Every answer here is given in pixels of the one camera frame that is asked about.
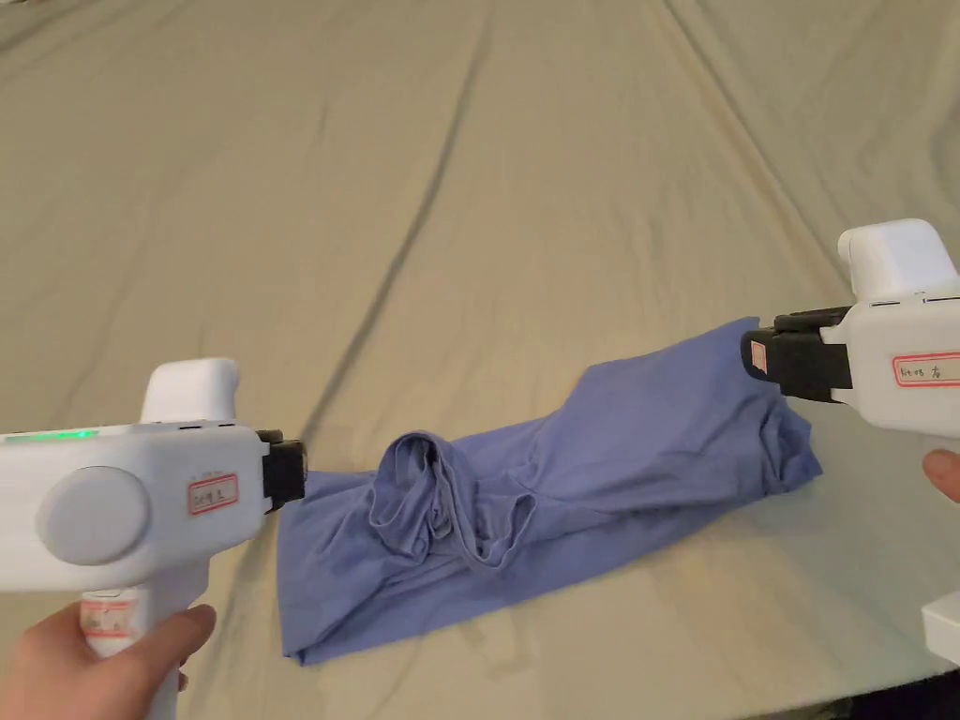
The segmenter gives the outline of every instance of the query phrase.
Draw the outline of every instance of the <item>gripper handle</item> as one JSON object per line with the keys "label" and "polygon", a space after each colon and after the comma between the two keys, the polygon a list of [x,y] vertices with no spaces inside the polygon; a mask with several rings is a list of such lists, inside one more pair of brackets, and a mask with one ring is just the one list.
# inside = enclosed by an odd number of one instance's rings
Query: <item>gripper handle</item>
{"label": "gripper handle", "polygon": [[[135,644],[204,593],[208,569],[208,561],[203,561],[166,570],[135,588],[85,592],[81,627],[87,643],[101,658]],[[175,667],[154,697],[147,720],[176,720],[177,694]]]}
{"label": "gripper handle", "polygon": [[[949,450],[960,453],[960,439],[921,437],[921,450]],[[934,655],[960,665],[960,591],[924,605],[926,647]]]}

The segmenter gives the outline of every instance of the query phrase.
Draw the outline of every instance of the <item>circular side cap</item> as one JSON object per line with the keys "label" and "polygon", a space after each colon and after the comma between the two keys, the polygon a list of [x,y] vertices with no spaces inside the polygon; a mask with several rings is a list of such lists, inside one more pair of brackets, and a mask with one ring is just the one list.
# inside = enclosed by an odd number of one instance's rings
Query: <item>circular side cap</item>
{"label": "circular side cap", "polygon": [[135,475],[120,468],[80,468],[43,498],[36,532],[65,563],[119,560],[137,544],[150,519],[150,497]]}

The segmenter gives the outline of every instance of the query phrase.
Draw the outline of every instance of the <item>human hand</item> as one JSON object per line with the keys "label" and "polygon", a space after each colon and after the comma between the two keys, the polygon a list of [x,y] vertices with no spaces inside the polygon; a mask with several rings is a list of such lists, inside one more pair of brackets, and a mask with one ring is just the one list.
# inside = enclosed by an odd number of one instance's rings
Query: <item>human hand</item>
{"label": "human hand", "polygon": [[934,450],[924,458],[924,472],[937,490],[960,502],[960,455]]}
{"label": "human hand", "polygon": [[[112,658],[98,658],[74,603],[24,633],[0,690],[3,720],[142,720],[164,678],[200,650],[216,612],[179,612]],[[186,677],[180,674],[180,689]]]}

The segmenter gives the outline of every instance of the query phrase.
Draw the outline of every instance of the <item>finger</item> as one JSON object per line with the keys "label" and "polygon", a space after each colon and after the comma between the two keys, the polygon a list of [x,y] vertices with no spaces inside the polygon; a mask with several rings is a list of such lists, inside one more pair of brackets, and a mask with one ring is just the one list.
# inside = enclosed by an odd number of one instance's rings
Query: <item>finger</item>
{"label": "finger", "polygon": [[41,620],[28,631],[34,642],[41,642],[45,647],[74,647],[89,650],[80,627],[80,603],[70,603],[61,611]]}
{"label": "finger", "polygon": [[149,685],[159,687],[181,660],[204,646],[216,622],[217,613],[209,605],[178,612],[111,661],[137,663],[146,669]]}
{"label": "finger", "polygon": [[924,458],[924,472],[937,490],[953,502],[960,502],[960,456],[934,450]]}

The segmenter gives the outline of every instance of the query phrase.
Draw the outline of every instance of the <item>bed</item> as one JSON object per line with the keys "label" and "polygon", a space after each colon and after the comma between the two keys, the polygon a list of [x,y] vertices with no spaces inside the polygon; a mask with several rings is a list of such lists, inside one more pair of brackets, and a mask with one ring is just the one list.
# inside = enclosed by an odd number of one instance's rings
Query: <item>bed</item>
{"label": "bed", "polygon": [[[0,6],[0,431],[134,420],[228,356],[241,418],[373,465],[583,369],[851,301],[847,227],[960,257],[960,6],[36,0]],[[920,441],[794,407],[826,474],[578,587],[300,668],[276,525],[218,556],[185,718],[740,718],[945,669],[960,512]],[[68,596],[0,597],[0,647]]]}

